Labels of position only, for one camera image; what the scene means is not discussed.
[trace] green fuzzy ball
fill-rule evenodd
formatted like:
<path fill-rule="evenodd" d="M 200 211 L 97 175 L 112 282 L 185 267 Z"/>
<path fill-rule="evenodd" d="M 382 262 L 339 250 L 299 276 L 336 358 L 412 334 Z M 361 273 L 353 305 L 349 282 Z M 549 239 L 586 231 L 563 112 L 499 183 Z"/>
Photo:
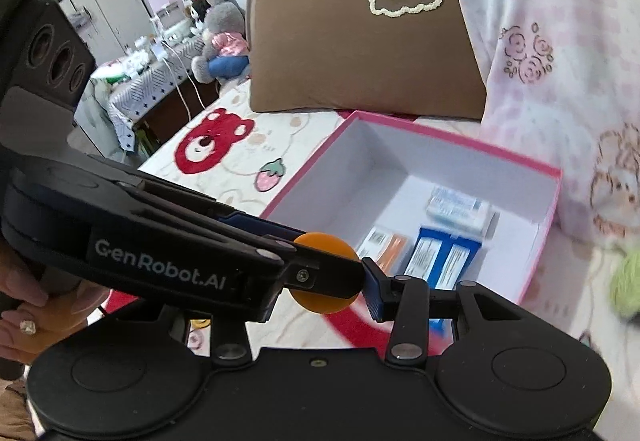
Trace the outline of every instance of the green fuzzy ball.
<path fill-rule="evenodd" d="M 616 313 L 624 319 L 640 313 L 640 251 L 624 258 L 611 280 L 609 297 Z"/>

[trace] human hand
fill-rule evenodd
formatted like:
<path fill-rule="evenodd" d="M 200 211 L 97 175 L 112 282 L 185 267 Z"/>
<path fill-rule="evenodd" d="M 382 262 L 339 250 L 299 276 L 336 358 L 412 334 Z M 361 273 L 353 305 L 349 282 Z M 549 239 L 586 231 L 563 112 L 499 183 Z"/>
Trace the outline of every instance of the human hand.
<path fill-rule="evenodd" d="M 10 246 L 0 241 L 0 291 L 24 300 L 0 320 L 0 358 L 30 365 L 51 345 L 86 325 L 109 290 L 83 280 L 75 290 L 49 297 Z"/>

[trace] open cardboard box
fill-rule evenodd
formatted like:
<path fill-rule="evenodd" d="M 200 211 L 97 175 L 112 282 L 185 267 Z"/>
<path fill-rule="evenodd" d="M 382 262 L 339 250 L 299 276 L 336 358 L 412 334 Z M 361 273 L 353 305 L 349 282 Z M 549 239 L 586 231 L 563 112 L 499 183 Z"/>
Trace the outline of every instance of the open cardboard box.
<path fill-rule="evenodd" d="M 357 249 L 374 225 L 410 237 L 428 224 L 435 185 L 489 201 L 494 218 L 465 273 L 520 303 L 551 226 L 561 171 L 482 142 L 401 119 L 354 112 L 262 214 Z"/>

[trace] white medicine box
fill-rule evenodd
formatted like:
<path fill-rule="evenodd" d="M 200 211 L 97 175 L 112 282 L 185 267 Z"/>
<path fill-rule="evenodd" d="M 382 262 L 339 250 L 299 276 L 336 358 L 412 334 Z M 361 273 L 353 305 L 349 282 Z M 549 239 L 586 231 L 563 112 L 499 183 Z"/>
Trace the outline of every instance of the white medicine box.
<path fill-rule="evenodd" d="M 496 212 L 461 278 L 520 303 L 554 217 L 561 177 L 551 166 L 471 138 L 354 112 L 262 217 L 336 235 L 356 250 L 373 227 L 413 244 L 430 221 L 426 205 L 434 188 L 458 190 Z"/>

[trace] power cord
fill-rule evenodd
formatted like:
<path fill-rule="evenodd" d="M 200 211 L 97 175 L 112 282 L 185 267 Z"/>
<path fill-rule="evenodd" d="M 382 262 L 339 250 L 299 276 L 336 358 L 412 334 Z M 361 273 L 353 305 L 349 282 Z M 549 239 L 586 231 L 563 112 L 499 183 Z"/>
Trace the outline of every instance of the power cord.
<path fill-rule="evenodd" d="M 162 61 L 166 65 L 166 68 L 169 69 L 169 72 L 171 73 L 171 76 L 174 79 L 175 88 L 178 90 L 178 95 L 180 96 L 180 99 L 182 100 L 182 104 L 184 105 L 185 109 L 187 109 L 187 116 L 189 117 L 189 121 L 191 121 L 191 111 L 189 110 L 189 105 L 187 105 L 187 102 L 184 99 L 184 96 L 182 95 L 182 91 L 180 90 L 180 85 L 178 85 L 178 78 L 175 77 L 175 72 L 169 65 L 169 62 L 167 62 L 165 58 L 163 58 Z"/>
<path fill-rule="evenodd" d="M 178 55 L 178 53 L 175 52 L 175 50 L 170 45 L 168 45 L 166 42 L 164 42 L 164 40 L 162 41 L 162 45 L 164 47 L 166 47 L 167 49 L 169 49 L 174 55 L 177 56 L 178 60 L 180 60 L 180 63 L 182 64 L 182 68 L 184 69 L 184 73 L 187 75 L 187 78 L 190 80 L 191 84 L 193 84 L 193 88 L 196 90 L 196 96 L 198 97 L 198 101 L 200 102 L 200 106 L 202 107 L 203 110 L 206 110 L 207 107 L 204 105 L 204 103 L 202 103 L 202 98 L 200 97 L 200 91 L 198 90 L 196 82 L 194 82 L 193 78 L 191 78 L 191 75 L 189 74 L 189 69 L 187 69 L 187 66 L 182 61 L 182 57 L 180 55 Z"/>

